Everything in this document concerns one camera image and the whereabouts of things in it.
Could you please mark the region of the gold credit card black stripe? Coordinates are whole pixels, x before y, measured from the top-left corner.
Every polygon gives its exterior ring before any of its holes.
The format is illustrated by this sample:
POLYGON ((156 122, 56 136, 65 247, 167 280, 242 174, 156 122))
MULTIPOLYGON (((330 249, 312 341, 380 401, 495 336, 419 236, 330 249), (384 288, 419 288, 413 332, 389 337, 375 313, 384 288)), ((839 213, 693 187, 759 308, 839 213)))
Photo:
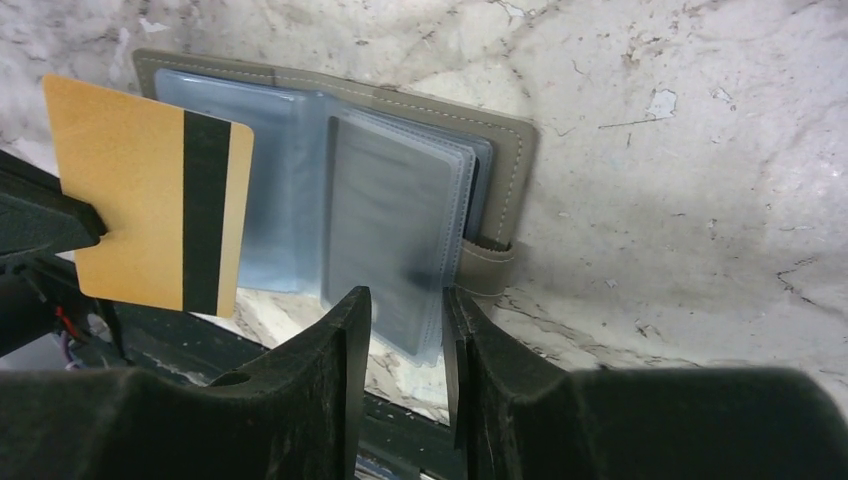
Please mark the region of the gold credit card black stripe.
POLYGON ((81 291, 230 316, 253 130, 55 74, 43 91, 62 191, 106 227, 74 253, 81 291))

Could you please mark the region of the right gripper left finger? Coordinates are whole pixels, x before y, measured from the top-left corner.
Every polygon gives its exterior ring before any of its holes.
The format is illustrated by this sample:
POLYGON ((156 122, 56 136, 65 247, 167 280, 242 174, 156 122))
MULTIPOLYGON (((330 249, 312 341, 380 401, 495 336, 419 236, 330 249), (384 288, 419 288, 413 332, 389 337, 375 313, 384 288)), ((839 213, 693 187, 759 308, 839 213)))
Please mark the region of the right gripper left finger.
POLYGON ((348 479, 371 327, 356 287, 205 387, 141 368, 1 375, 5 479, 348 479))

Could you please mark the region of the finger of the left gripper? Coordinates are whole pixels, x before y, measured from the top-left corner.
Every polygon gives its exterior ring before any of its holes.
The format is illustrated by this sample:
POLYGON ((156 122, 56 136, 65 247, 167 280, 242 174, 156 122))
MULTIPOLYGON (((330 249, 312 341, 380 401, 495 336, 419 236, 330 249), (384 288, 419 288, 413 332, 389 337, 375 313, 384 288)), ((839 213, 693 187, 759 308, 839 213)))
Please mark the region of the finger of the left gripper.
POLYGON ((95 246, 107 233, 94 207, 62 193, 59 179, 1 153, 1 253, 53 255, 95 246))

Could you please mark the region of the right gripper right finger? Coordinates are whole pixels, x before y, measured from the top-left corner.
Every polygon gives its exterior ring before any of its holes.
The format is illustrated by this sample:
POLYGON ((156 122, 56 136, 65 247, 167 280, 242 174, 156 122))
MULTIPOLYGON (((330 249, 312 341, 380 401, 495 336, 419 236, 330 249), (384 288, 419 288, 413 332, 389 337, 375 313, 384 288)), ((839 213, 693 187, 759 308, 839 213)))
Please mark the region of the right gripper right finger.
POLYGON ((847 424, 784 368, 564 370, 443 293, 450 426, 470 479, 843 479, 847 424))

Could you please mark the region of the grey leather card holder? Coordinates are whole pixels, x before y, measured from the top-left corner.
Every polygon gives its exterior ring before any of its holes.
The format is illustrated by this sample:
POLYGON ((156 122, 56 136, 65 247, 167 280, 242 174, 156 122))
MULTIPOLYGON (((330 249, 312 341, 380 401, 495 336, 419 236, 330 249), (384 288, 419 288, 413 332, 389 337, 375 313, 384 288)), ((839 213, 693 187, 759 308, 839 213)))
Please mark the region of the grey leather card holder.
POLYGON ((442 350, 442 291, 503 294, 536 157, 528 121, 331 75, 139 49, 145 97, 250 127, 238 283, 337 303, 415 364, 442 350))

